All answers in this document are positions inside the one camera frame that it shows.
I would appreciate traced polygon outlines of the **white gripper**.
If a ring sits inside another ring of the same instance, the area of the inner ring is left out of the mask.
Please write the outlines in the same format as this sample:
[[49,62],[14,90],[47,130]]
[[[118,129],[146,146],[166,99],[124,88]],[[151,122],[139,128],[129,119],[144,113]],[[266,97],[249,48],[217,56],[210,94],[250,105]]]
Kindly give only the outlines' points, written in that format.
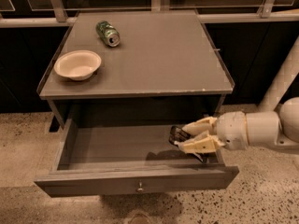
[[[212,135],[215,123],[217,135]],[[225,113],[218,119],[199,119],[184,125],[182,130],[195,136],[175,142],[184,153],[213,153],[223,146],[228,150],[245,150],[248,146],[246,115],[241,111]]]

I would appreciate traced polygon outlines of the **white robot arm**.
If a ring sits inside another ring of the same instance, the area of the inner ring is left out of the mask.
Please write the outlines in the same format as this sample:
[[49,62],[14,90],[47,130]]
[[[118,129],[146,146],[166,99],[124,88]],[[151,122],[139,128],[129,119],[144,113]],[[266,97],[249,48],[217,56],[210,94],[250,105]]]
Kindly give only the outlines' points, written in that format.
[[171,128],[169,142],[184,153],[213,153],[224,147],[245,150],[266,146],[276,150],[299,148],[299,98],[281,99],[299,74],[299,38],[294,42],[255,113],[228,112],[181,128]]

